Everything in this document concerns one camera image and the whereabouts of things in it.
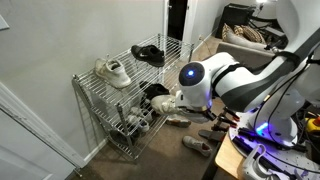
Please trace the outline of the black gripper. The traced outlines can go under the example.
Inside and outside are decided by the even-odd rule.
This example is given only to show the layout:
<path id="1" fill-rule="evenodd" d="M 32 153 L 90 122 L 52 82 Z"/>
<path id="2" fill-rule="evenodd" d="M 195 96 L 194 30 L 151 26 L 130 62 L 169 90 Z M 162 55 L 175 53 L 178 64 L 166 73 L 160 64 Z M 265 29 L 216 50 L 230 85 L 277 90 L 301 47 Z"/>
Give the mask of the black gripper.
<path id="1" fill-rule="evenodd" d="M 203 124 L 209 121 L 214 121 L 217 116 L 211 111 L 210 108 L 204 107 L 191 107 L 185 102 L 176 102 L 175 106 L 179 110 L 179 114 L 187 117 L 192 122 Z"/>

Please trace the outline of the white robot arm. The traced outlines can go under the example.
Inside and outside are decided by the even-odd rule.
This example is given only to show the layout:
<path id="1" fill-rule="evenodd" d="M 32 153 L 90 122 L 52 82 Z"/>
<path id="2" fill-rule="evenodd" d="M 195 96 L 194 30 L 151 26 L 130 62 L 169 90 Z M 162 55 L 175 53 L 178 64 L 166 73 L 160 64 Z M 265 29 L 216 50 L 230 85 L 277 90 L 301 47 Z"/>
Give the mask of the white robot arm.
<path id="1" fill-rule="evenodd" d="M 176 105 L 209 120 L 212 99 L 243 113 L 257 135 L 291 146 L 298 128 L 291 116 L 305 101 L 319 104 L 320 0 L 278 0 L 277 20 L 288 38 L 265 66 L 240 64 L 227 52 L 186 64 Z"/>

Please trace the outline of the round metal robot base plate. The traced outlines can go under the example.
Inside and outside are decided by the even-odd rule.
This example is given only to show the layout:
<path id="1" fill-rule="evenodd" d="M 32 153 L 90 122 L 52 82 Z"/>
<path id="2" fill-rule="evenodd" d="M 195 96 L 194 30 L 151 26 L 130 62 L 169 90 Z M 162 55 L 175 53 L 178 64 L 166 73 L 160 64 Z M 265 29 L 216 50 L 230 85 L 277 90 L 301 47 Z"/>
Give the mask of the round metal robot base plate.
<path id="1" fill-rule="evenodd" d="M 262 144 L 266 153 L 259 160 L 259 164 L 264 170 L 278 172 L 280 180 L 320 180 L 320 165 L 308 159 L 306 152 L 277 148 L 272 141 L 261 137 L 267 130 L 268 123 L 259 125 L 255 133 L 250 129 L 251 113 L 238 113 L 238 116 L 240 121 L 236 128 L 229 130 L 229 137 L 245 159 L 256 145 Z"/>

